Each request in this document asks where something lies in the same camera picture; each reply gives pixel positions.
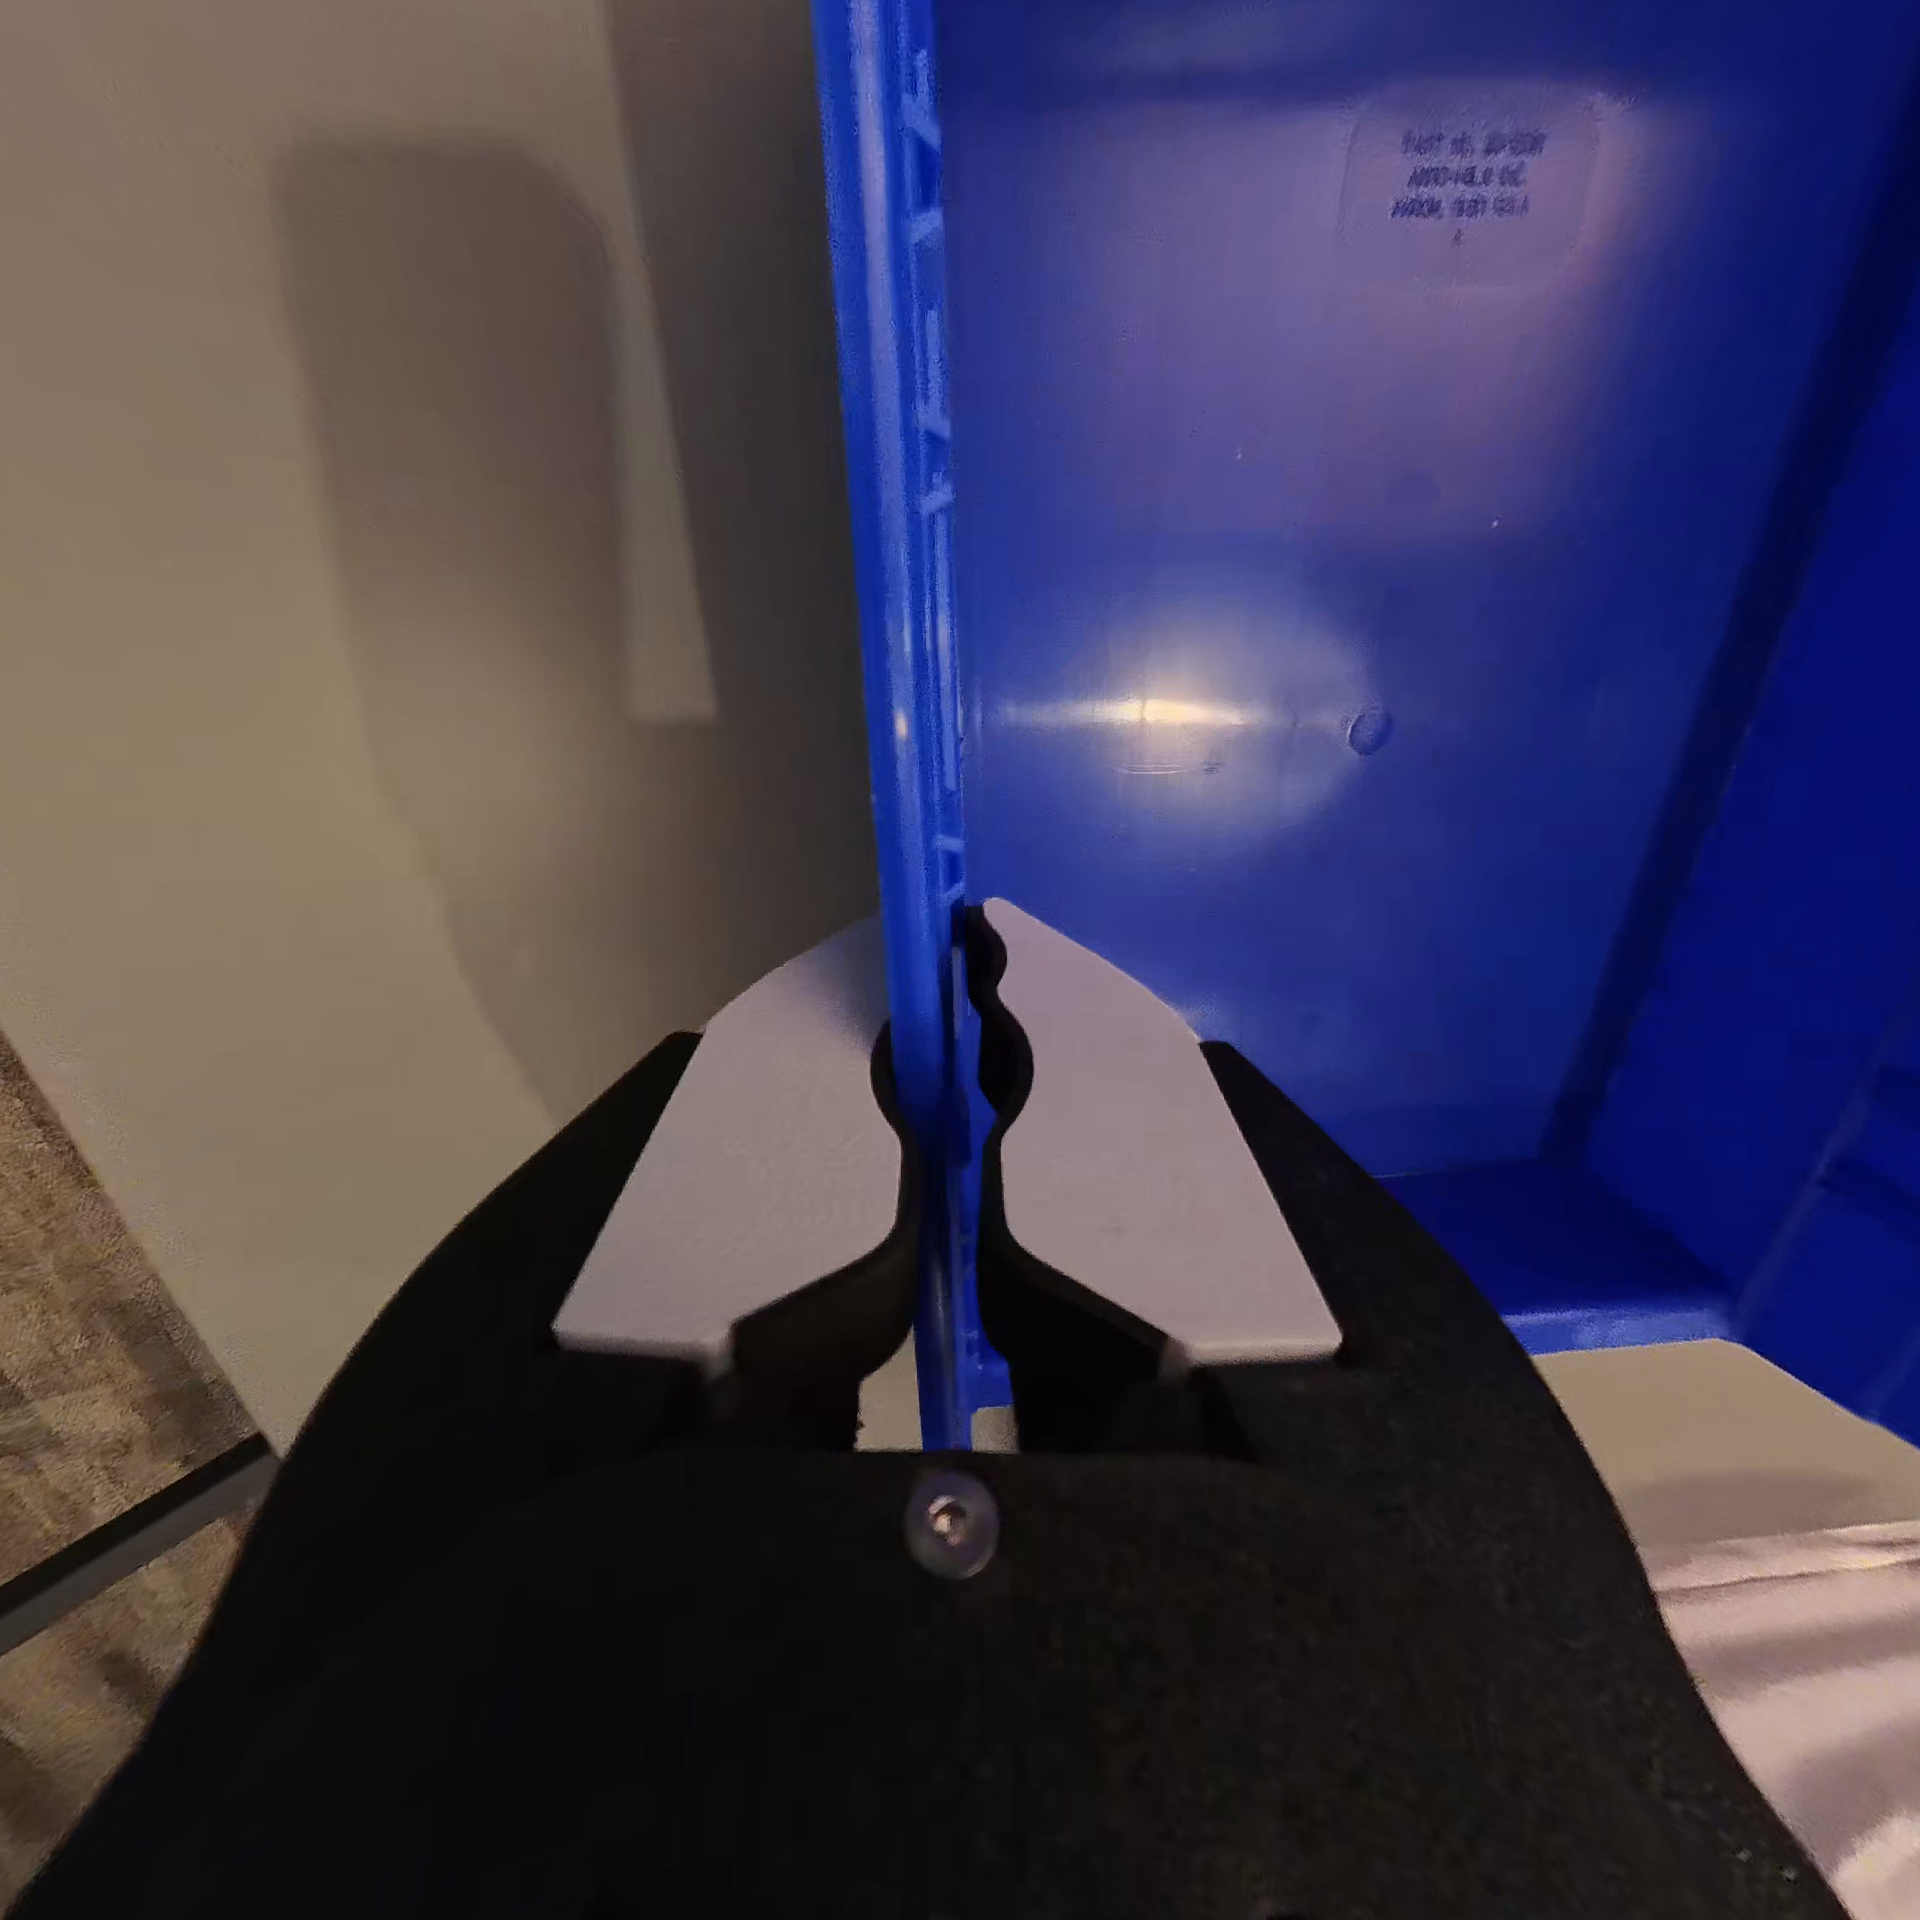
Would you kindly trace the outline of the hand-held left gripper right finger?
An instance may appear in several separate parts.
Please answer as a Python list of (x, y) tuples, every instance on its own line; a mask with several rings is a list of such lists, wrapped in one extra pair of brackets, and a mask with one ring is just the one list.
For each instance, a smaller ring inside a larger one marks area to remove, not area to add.
[(1337, 1320), (1189, 1021), (1002, 899), (969, 936), (993, 1114), (975, 1296), (1008, 1368), (1334, 1358)]

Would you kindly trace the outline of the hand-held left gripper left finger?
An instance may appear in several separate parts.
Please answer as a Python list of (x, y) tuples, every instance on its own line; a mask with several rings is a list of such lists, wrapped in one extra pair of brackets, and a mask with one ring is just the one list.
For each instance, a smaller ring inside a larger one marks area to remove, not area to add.
[(553, 1333), (706, 1378), (869, 1374), (913, 1315), (916, 1196), (874, 1089), (877, 918), (789, 957), (697, 1038)]

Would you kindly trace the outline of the blue plastic bin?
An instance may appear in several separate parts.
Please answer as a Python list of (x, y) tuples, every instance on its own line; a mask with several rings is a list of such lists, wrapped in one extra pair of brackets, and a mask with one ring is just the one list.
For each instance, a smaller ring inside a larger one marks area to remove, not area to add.
[(813, 5), (880, 913), (1279, 1083), (1534, 1354), (1916, 1443), (1916, 5)]

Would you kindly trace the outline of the person's white shirt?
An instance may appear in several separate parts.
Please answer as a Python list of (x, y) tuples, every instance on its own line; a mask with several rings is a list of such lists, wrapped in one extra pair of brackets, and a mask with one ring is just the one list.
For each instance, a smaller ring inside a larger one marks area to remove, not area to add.
[(1855, 1918), (1918, 1915), (1918, 1522), (1642, 1553), (1718, 1730)]

